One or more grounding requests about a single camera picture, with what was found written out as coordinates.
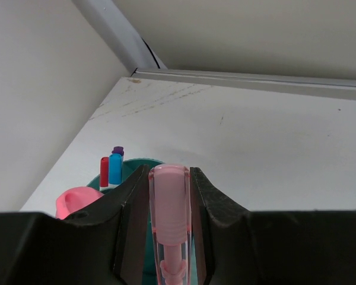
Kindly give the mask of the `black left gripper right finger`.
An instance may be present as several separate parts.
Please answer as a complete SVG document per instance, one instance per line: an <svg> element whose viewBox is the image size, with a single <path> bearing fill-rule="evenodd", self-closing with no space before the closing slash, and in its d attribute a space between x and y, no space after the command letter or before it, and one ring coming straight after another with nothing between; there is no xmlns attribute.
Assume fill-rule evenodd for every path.
<svg viewBox="0 0 356 285"><path fill-rule="evenodd" d="M356 284L356 210L249 211L190 169L199 284Z"/></svg>

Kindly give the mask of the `purple capped white marker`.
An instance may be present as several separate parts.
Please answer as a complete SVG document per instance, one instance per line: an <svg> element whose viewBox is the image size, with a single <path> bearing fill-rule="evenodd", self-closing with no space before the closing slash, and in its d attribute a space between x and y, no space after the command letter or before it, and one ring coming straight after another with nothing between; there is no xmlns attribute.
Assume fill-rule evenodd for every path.
<svg viewBox="0 0 356 285"><path fill-rule="evenodd" d="M124 148L122 146L115 146L113 147L112 154L119 154L122 157L124 156Z"/></svg>

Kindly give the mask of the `red capped white marker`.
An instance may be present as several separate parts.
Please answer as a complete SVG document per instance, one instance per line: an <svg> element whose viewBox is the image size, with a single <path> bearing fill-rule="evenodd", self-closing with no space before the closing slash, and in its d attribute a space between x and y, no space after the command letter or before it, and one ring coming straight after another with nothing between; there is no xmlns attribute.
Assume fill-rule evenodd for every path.
<svg viewBox="0 0 356 285"><path fill-rule="evenodd" d="M100 160L100 180L99 187L107 188L109 186L109 158L102 157Z"/></svg>

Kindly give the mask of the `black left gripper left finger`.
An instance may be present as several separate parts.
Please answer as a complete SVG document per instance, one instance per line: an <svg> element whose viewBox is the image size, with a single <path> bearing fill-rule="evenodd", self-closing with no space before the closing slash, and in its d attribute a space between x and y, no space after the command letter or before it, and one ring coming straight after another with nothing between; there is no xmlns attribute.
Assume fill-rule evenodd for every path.
<svg viewBox="0 0 356 285"><path fill-rule="evenodd" d="M0 284L141 284L149 168L60 220L0 213Z"/></svg>

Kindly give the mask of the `pink capped clear tube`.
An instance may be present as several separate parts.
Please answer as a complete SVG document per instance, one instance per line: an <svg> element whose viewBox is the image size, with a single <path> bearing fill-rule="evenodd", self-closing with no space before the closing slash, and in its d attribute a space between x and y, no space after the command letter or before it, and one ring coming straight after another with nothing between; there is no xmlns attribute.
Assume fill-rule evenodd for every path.
<svg viewBox="0 0 356 285"><path fill-rule="evenodd" d="M70 214L98 200L103 195L100 191L88 186L79 186L66 190L56 199L56 218L63 220Z"/></svg>

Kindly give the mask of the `pink highlighter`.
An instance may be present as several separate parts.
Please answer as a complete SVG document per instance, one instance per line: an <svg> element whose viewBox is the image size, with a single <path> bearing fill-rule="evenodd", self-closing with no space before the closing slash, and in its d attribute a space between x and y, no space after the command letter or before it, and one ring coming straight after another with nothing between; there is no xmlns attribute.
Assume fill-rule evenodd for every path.
<svg viewBox="0 0 356 285"><path fill-rule="evenodd" d="M190 284L192 212L189 169L160 164L149 175L151 230L158 284Z"/></svg>

